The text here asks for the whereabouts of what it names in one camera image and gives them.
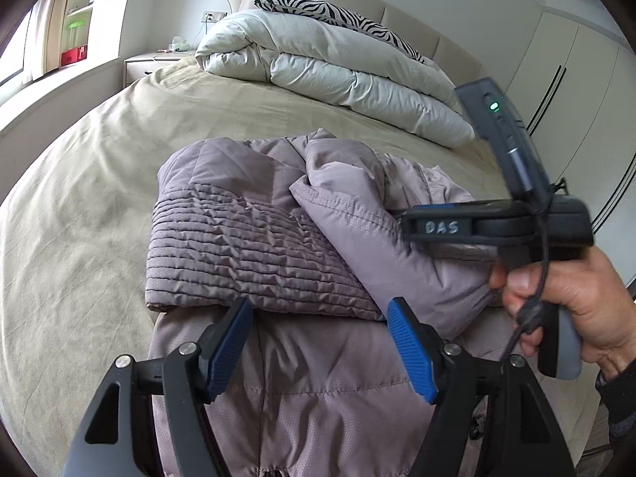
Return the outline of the person's right hand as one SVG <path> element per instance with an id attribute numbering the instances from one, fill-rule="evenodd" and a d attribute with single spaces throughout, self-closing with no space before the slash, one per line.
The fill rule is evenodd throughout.
<path id="1" fill-rule="evenodd" d="M 514 319 L 526 298 L 537 290 L 540 277 L 540 265 L 508 273 L 497 262 L 489 285 L 502 290 L 503 306 Z M 635 303 L 597 246 L 586 250 L 582 260 L 551 263 L 541 298 L 570 310 L 582 338 L 582 360 L 597 364 L 607 382 L 619 377 L 635 360 Z M 522 351 L 532 357 L 542 336 L 541 328 L 522 334 Z"/>

